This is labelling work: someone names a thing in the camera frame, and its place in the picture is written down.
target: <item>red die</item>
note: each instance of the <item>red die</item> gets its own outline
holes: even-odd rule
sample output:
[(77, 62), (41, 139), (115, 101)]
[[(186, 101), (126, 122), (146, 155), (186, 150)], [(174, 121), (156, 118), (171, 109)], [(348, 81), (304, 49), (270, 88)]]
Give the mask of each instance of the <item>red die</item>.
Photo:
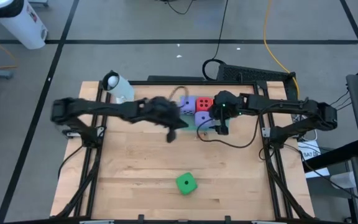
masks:
[(196, 112), (199, 111), (208, 111), (212, 106), (213, 100), (208, 97), (199, 97), (196, 100)]

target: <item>wooden tabletop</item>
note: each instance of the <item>wooden tabletop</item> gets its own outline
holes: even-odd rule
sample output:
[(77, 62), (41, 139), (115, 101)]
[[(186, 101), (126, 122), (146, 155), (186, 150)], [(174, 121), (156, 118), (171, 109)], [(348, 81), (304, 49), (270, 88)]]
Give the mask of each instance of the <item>wooden tabletop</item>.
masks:
[[(135, 85), (134, 88), (135, 98), (140, 99), (168, 97), (175, 86)], [(251, 86), (190, 85), (187, 88), (194, 96), (213, 97), (221, 90), (235, 95), (254, 93)], [(98, 82), (83, 82), (79, 97), (95, 100), (97, 90)], [(268, 82), (268, 92), (271, 99), (286, 98), (282, 82)], [(184, 93), (177, 93), (173, 99), (177, 101), (181, 95)], [(291, 123), (289, 114), (273, 117), (277, 126)], [(88, 125), (91, 123), (90, 115), (81, 119)], [(218, 136), (209, 131), (203, 137), (245, 145), (252, 138), (256, 121), (256, 116), (240, 116), (230, 121), (230, 135)], [(262, 148), (260, 131), (253, 144), (244, 149), (201, 142), (194, 130), (178, 130), (177, 139), (169, 144), (165, 142), (166, 133), (166, 128), (148, 122), (130, 124), (119, 118), (108, 118), (92, 219), (135, 220), (144, 214), (148, 220), (223, 220), (225, 215), (230, 215), (232, 220), (274, 220), (265, 162), (258, 157)], [(298, 147), (293, 139), (286, 143)], [(79, 138), (69, 140), (65, 156), (80, 144)], [(281, 153), (288, 189), (314, 215), (299, 153), (287, 148)], [(63, 167), (51, 215), (60, 212), (78, 189), (84, 156), (85, 150)], [(182, 195), (175, 179), (186, 172), (193, 174), (198, 188)], [(284, 217), (282, 195), (278, 196)]]

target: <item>purple cube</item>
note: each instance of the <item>purple cube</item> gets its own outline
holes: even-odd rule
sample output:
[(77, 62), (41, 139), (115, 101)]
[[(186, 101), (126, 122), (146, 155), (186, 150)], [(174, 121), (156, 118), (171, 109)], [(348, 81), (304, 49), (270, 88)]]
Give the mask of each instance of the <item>purple cube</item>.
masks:
[[(198, 126), (200, 126), (202, 123), (204, 123), (205, 121), (207, 121), (209, 119), (211, 119), (211, 118), (209, 117), (208, 111), (199, 111), (195, 114), (194, 124), (198, 128)], [(210, 120), (208, 122), (205, 122), (205, 124), (203, 124), (200, 127), (200, 129), (208, 129), (209, 127), (212, 127), (212, 126), (214, 126), (213, 120)]]
[(196, 97), (195, 96), (182, 96), (180, 97), (180, 114), (193, 115), (196, 112)]

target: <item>green die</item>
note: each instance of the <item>green die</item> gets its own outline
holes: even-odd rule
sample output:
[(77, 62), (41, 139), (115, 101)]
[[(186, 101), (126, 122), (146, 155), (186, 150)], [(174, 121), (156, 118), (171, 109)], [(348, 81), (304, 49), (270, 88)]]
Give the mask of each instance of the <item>green die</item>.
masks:
[(187, 195), (197, 189), (196, 179), (191, 173), (187, 172), (177, 178), (177, 186), (183, 195)]

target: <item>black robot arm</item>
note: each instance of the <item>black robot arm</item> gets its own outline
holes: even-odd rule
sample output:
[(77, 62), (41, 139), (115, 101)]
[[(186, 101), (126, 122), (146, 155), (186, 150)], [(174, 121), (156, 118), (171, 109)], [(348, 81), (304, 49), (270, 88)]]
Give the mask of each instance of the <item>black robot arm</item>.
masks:
[(188, 127), (188, 124), (180, 119), (180, 109), (175, 102), (168, 101), (162, 96), (122, 104), (64, 98), (53, 102), (50, 119), (55, 124), (67, 125), (78, 133), (85, 147), (96, 147), (100, 144), (100, 130), (84, 124), (78, 118), (83, 114), (115, 116), (130, 123), (149, 121), (160, 124), (169, 128), (167, 142), (175, 140), (176, 129)]
[(234, 96), (228, 91), (220, 91), (214, 97), (214, 103), (209, 109), (209, 116), (220, 120), (215, 126), (218, 134), (229, 134), (226, 120), (240, 115), (260, 116), (265, 113), (300, 114), (307, 118), (285, 127), (271, 127), (262, 130), (263, 137), (269, 138), (270, 144), (282, 147), (291, 136), (304, 135), (307, 131), (319, 129), (333, 130), (337, 127), (336, 109), (326, 103), (314, 100), (271, 100), (264, 96), (241, 93)]

